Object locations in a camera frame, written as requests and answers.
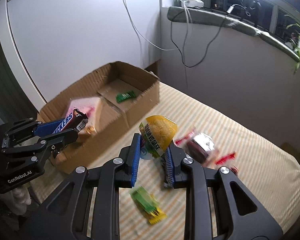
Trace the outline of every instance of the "yellow snack package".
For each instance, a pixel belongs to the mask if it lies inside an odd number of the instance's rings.
[[[141,133],[140,158],[153,160],[159,158],[168,148],[178,126],[162,115],[147,117],[139,125]]]

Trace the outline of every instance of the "barcode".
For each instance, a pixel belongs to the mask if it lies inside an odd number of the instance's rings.
[[[83,119],[77,126],[78,132],[80,132],[87,124],[88,119]]]

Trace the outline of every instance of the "metal screw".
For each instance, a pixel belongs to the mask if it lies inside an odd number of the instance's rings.
[[[86,168],[83,166],[79,166],[79,167],[75,168],[76,173],[84,173],[85,170],[86,170]]]
[[[121,158],[114,158],[113,159],[114,164],[121,164],[122,162],[123,162],[123,159],[121,159]]]
[[[191,164],[191,163],[193,163],[193,159],[191,159],[191,158],[184,158],[184,159],[183,159],[183,162],[184,162],[185,164]]]
[[[223,166],[220,168],[220,172],[223,174],[228,174],[230,170],[227,167]]]

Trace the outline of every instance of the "striped bed sheet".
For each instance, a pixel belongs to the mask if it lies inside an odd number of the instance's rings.
[[[222,154],[236,151],[234,165],[239,170],[239,179],[264,205],[284,232],[293,225],[300,215],[300,165],[293,156],[215,109],[163,83],[160,83],[160,103],[147,116],[154,114],[164,115],[177,123],[176,138],[196,127],[198,131],[212,137]],[[122,147],[130,145],[133,134],[138,132],[138,125],[139,123],[127,131],[88,168],[102,166],[106,161],[117,157]],[[44,175],[31,181],[41,202],[66,177],[66,174],[58,171],[50,162],[46,162],[45,170]],[[154,194],[168,216],[152,226],[135,206],[129,189],[120,189],[121,240],[183,239],[186,192],[184,189],[164,189],[163,178],[159,160],[140,160],[136,187],[143,186],[149,193]],[[212,223],[216,236],[215,221]]]

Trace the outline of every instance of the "window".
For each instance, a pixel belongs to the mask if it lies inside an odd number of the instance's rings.
[[[292,26],[287,29],[289,24],[296,23],[297,21],[286,15],[286,13],[279,9],[277,26],[275,28],[274,35],[286,43],[288,47],[294,49],[296,45],[291,41],[291,39],[298,44],[298,33],[300,33],[300,28],[297,26]]]
[[[243,0],[244,6],[249,6],[251,0]],[[242,0],[211,0],[210,8],[217,9],[220,11],[226,12],[228,8],[233,4],[240,4],[242,5]],[[260,0],[261,10],[259,11],[259,19],[258,25],[264,28],[265,30],[269,31],[270,29],[270,22],[271,16],[273,11],[273,6],[267,2]],[[243,19],[249,21],[249,23],[254,21],[256,10],[250,10],[251,16],[248,16],[242,7],[235,6],[231,14],[236,15],[238,17],[243,17]]]

